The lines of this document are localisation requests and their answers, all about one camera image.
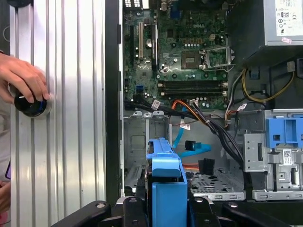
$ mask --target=black knob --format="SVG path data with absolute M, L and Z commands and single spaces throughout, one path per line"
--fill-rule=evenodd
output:
M 37 117 L 45 112 L 47 108 L 47 101 L 43 99 L 42 102 L 36 100 L 34 97 L 34 103 L 29 103 L 25 97 L 19 93 L 14 100 L 14 104 L 17 110 L 21 111 L 28 117 Z
M 8 0 L 8 4 L 15 8 L 28 6 L 32 2 L 33 0 Z

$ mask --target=yellow wire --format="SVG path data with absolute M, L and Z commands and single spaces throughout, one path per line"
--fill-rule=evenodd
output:
M 175 103 L 179 103 L 186 107 L 201 123 L 205 124 L 203 120 L 195 113 L 195 111 L 186 103 L 182 102 L 181 100 L 176 100 Z
M 255 102 L 259 102 L 259 103 L 263 103 L 263 102 L 267 102 L 269 100 L 272 100 L 276 97 L 278 97 L 280 94 L 282 94 L 288 87 L 289 85 L 292 83 L 292 81 L 294 80 L 294 76 L 295 76 L 295 72 L 293 72 L 293 75 L 292 75 L 292 78 L 291 80 L 288 82 L 288 84 L 283 88 L 281 89 L 280 91 L 278 91 L 276 94 L 274 94 L 273 96 L 269 97 L 269 98 L 265 98 L 265 99 L 258 99 L 258 98 L 254 98 L 252 96 L 250 96 L 247 92 L 247 89 L 246 89 L 246 84 L 245 84 L 245 78 L 246 78 L 246 74 L 247 74 L 248 70 L 245 71 L 245 73 L 243 74 L 243 77 L 242 77 L 242 86 L 243 86 L 243 91 L 245 93 L 245 95 L 252 101 L 255 101 Z

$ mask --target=blue plastic bracket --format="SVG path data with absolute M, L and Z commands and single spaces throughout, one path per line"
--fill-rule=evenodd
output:
M 187 179 L 179 156 L 164 138 L 149 141 L 152 177 L 161 177 L 152 183 L 152 226 L 187 226 Z
M 303 118 L 269 118 L 266 119 L 266 140 L 269 148 L 278 144 L 303 146 Z

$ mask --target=ram slot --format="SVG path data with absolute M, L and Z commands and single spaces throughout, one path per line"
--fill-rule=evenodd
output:
M 143 58 L 143 22 L 139 22 L 139 58 Z
M 224 96 L 226 93 L 222 87 L 222 83 L 216 80 L 159 81 L 158 89 L 162 96 Z

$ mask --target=chip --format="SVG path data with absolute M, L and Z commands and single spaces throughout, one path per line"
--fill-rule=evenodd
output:
M 174 30 L 173 29 L 167 29 L 167 38 L 171 39 L 174 37 Z
M 181 68 L 186 69 L 199 69 L 200 55 L 199 51 L 186 51 L 181 54 Z

